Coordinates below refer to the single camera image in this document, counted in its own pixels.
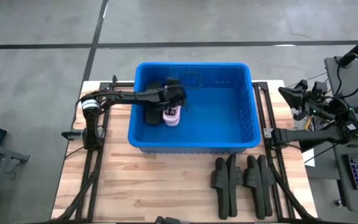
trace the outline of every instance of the blue bin rim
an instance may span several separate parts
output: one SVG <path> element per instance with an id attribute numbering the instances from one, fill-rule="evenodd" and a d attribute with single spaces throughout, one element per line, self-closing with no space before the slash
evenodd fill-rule
<path id="1" fill-rule="evenodd" d="M 240 63 L 240 62 L 143 62 L 139 64 L 136 68 L 136 74 L 135 74 L 135 85 L 134 85 L 134 91 L 140 91 L 140 71 L 149 65 L 193 65 L 193 66 L 205 66 L 205 65 L 214 65 L 214 66 L 220 66 L 220 67 L 241 67 L 246 71 L 246 79 L 248 82 L 248 89 L 251 90 L 250 94 L 250 100 L 251 100 L 251 116 L 252 121 L 254 122 L 254 133 L 255 138 L 253 141 L 245 142 L 245 143 L 229 143 L 229 142 L 176 142 L 175 147 L 196 147 L 196 148 L 252 148 L 256 147 L 260 143 L 260 131 L 259 131 L 259 123 L 258 123 L 258 117 L 256 115 L 256 106 L 255 106 L 255 100 L 254 100 L 254 91 L 252 87 L 252 81 L 250 79 L 250 71 L 246 64 Z M 164 147 L 168 148 L 171 147 L 169 145 L 166 145 L 165 142 L 139 142 L 135 138 L 135 120 L 137 119 L 137 115 L 134 112 L 136 107 L 139 105 L 132 105 L 131 109 L 131 117 L 129 121 L 129 130 L 128 130 L 128 141 L 129 144 L 131 144 L 134 147 Z"/>

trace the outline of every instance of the blue plastic bin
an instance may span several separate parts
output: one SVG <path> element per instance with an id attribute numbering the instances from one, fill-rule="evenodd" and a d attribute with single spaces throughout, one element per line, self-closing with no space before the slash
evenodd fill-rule
<path id="1" fill-rule="evenodd" d="M 188 111 L 182 106 L 178 126 L 144 121 L 143 106 L 133 105 L 128 140 L 146 153 L 237 153 L 255 147 L 260 131 L 249 69 L 243 63 L 147 62 L 136 69 L 134 91 L 149 82 L 180 79 Z"/>

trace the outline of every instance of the gray concrete floor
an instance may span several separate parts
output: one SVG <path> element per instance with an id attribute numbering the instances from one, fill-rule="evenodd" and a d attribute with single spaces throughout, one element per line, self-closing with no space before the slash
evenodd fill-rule
<path id="1" fill-rule="evenodd" d="M 92 42 L 102 0 L 0 0 L 0 45 Z M 110 0 L 100 43 L 358 40 L 354 0 Z M 98 49 L 90 80 L 133 80 L 146 61 L 244 62 L 252 78 L 291 85 L 324 72 L 324 58 L 351 45 Z M 31 155 L 6 178 L 0 223 L 48 220 L 89 49 L 0 50 L 0 128 L 6 146 Z M 324 81 L 325 76 L 310 80 Z M 356 222 L 337 208 L 337 187 L 311 179 L 318 215 Z"/>

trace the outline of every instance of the desk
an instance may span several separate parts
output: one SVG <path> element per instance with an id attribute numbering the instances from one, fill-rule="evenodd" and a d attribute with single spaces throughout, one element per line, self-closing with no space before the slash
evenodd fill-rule
<path id="1" fill-rule="evenodd" d="M 358 144 L 358 138 L 353 139 L 349 144 Z M 344 159 L 345 154 L 358 154 L 358 148 L 349 148 L 348 144 L 338 145 L 334 148 L 336 163 L 338 165 L 339 176 L 341 177 L 341 188 L 343 194 L 341 195 L 342 203 L 353 212 L 358 212 L 358 190 L 353 189 L 352 182 L 349 177 L 349 171 L 346 168 Z"/>
<path id="2" fill-rule="evenodd" d="M 329 142 L 324 142 L 319 146 L 314 147 L 314 154 L 317 155 L 320 152 L 333 146 Z M 306 171 L 309 178 L 320 178 L 329 180 L 339 180 L 339 172 L 335 160 L 333 150 L 329 150 L 321 154 L 314 159 L 314 167 L 306 166 Z"/>
<path id="3" fill-rule="evenodd" d="M 97 90 L 99 83 L 84 82 L 81 96 Z M 277 126 L 292 128 L 291 111 L 277 90 L 284 86 L 284 82 L 268 81 L 268 85 Z M 143 154 L 127 140 L 130 113 L 130 105 L 114 105 L 110 110 L 94 222 L 154 222 L 159 215 L 191 222 L 258 221 L 252 194 L 249 189 L 241 186 L 237 186 L 238 216 L 227 220 L 218 218 L 216 191 L 209 187 L 209 183 L 216 158 L 226 159 L 228 155 Z M 76 117 L 74 128 L 84 128 L 85 120 L 80 107 Z M 72 141 L 67 153 L 81 146 L 81 140 Z M 237 166 L 244 170 L 247 167 L 247 156 L 260 154 L 265 154 L 262 140 L 257 147 L 238 154 Z M 79 191 L 85 157 L 86 151 L 82 150 L 66 159 L 52 218 L 61 215 Z M 291 190 L 307 211 L 316 216 L 301 152 L 288 147 L 283 150 L 283 158 Z M 283 192 L 279 192 L 283 214 L 287 217 Z M 88 207 L 87 199 L 89 193 L 88 198 L 85 198 L 85 208 Z M 275 216 L 267 217 L 265 221 L 276 219 Z"/>

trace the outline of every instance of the wooden table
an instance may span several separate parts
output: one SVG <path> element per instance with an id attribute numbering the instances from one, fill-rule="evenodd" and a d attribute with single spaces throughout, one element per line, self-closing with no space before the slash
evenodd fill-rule
<path id="1" fill-rule="evenodd" d="M 267 81 L 277 127 L 292 128 L 292 115 L 277 88 L 282 80 Z M 100 82 L 84 82 L 81 95 L 97 90 Z M 262 103 L 266 110 L 264 96 Z M 154 222 L 156 217 L 173 217 L 191 222 L 257 222 L 249 189 L 237 186 L 238 216 L 218 218 L 216 191 L 209 187 L 211 172 L 217 157 L 213 154 L 143 154 L 127 140 L 130 105 L 114 105 L 110 110 L 106 143 L 94 210 L 94 222 Z M 85 120 L 81 108 L 76 112 L 74 128 L 83 129 Z M 67 153 L 82 146 L 82 140 L 69 143 Z M 237 166 L 247 167 L 247 156 L 265 154 L 263 140 L 237 155 Z M 86 151 L 80 150 L 64 163 L 56 194 L 52 218 L 63 213 L 78 193 L 85 164 Z M 299 149 L 288 147 L 283 158 L 290 188 L 306 210 L 317 216 L 305 166 Z M 284 217 L 288 216 L 281 189 L 280 200 Z M 85 200 L 86 216 L 90 190 Z M 275 211 L 264 221 L 277 220 Z"/>

